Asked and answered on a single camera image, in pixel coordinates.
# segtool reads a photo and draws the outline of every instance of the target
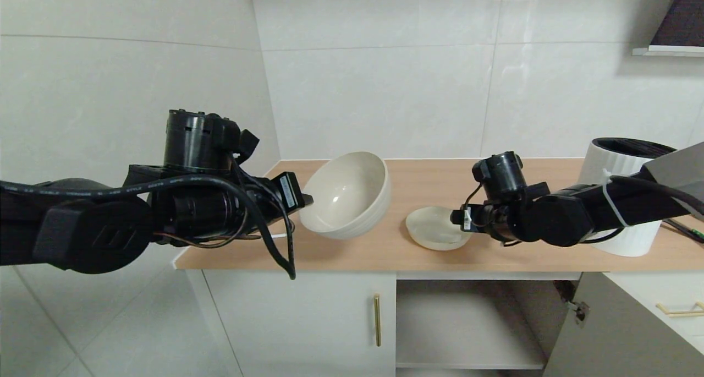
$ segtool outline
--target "black robotic arm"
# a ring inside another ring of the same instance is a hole
[[[123,187],[88,179],[2,182],[0,264],[48,263],[102,274],[128,265],[150,242],[213,248],[261,237],[293,279],[288,215],[312,203],[296,175],[267,179],[242,170],[259,139],[217,114],[169,111],[166,132],[163,166],[130,166]],[[288,259],[267,228],[282,218]]]

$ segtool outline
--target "white wall tile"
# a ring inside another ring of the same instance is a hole
[[[169,265],[177,253],[174,247],[151,244],[130,265],[96,276],[63,271],[46,264],[19,269],[69,342],[81,350]]]
[[[612,43],[496,48],[482,154],[584,156],[591,139],[687,144],[704,95],[704,61],[643,58]]]
[[[502,0],[499,43],[648,43],[672,0]]]
[[[165,269],[81,352],[100,377],[224,377],[185,271]]]
[[[253,174],[279,160],[259,51],[134,41],[2,38],[3,176],[123,183],[160,165],[170,108],[218,113],[262,141]]]
[[[83,366],[78,357],[73,359],[73,362],[68,364],[66,369],[58,375],[58,377],[93,377],[93,375],[88,372],[88,369]]]
[[[259,50],[251,0],[0,0],[3,34],[170,41]]]
[[[282,158],[477,156],[492,50],[265,51]]]
[[[701,143],[704,141],[704,104],[702,104],[701,112],[696,124],[692,127],[692,135],[689,136],[689,145]]]
[[[3,377],[58,375],[75,357],[12,267],[2,267]]]
[[[493,43],[500,0],[254,0],[262,50]]]

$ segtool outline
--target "cabinet door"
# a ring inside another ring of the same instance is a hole
[[[600,272],[583,274],[543,377],[699,376],[704,354]]]
[[[205,274],[244,377],[395,374],[392,272]]]

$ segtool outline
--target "cabinet handle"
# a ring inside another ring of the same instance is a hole
[[[379,294],[374,295],[374,329],[377,335],[377,347],[382,346],[382,311],[380,310]]]
[[[671,317],[671,318],[683,318],[686,316],[704,316],[704,302],[696,302],[697,307],[701,308],[701,311],[669,311],[667,307],[662,305],[661,303],[656,304],[656,307],[658,307],[665,315]]]

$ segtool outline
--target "kitchen counter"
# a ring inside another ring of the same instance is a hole
[[[474,234],[468,243],[449,252],[425,249],[413,242],[405,217],[423,206],[457,208],[477,183],[471,173],[476,159],[387,160],[392,176],[392,203],[384,219],[361,237],[327,239],[296,222],[294,249],[299,271],[499,271],[583,272],[664,271],[704,269],[704,247],[663,226],[651,251],[641,257],[621,257],[586,244],[570,248],[544,242],[502,248],[488,235]],[[552,191],[570,186],[579,176],[583,159],[524,159],[528,184],[546,181]],[[274,177],[293,171],[305,185],[325,161],[281,161],[269,172]],[[474,202],[486,197],[480,191]],[[679,217],[687,226],[704,231],[704,222]],[[284,232],[282,222],[272,233]],[[285,253],[286,239],[276,239]],[[178,269],[279,269],[260,241],[235,241],[219,249],[189,248],[174,261]]]

